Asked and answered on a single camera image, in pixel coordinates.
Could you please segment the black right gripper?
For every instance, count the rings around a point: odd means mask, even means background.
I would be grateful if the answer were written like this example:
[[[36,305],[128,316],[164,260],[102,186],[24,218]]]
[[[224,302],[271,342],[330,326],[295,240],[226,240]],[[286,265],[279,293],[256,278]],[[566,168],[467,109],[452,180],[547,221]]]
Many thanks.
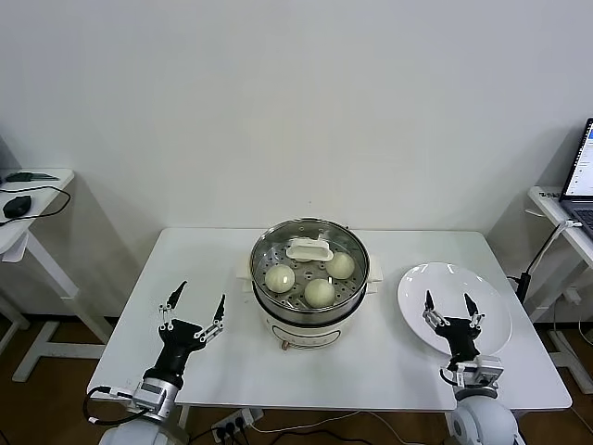
[[[467,293],[464,294],[464,300],[470,320],[445,318],[435,309],[431,292],[426,290],[425,293],[423,319],[439,337],[447,341],[452,362],[473,361],[480,354],[474,341],[480,334],[485,315],[479,312],[477,304]]]

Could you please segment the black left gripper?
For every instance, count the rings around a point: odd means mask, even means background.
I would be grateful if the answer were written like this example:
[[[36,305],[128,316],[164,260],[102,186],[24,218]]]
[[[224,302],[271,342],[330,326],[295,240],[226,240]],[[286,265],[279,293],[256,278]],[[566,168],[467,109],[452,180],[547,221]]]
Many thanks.
[[[183,320],[174,319],[176,307],[187,282],[180,285],[169,295],[167,300],[158,306],[161,323],[158,334],[163,348],[158,355],[155,365],[149,369],[149,376],[157,379],[181,379],[192,352],[203,349],[213,338],[218,336],[224,328],[226,295],[215,311],[209,327],[202,328],[198,324],[191,324]]]

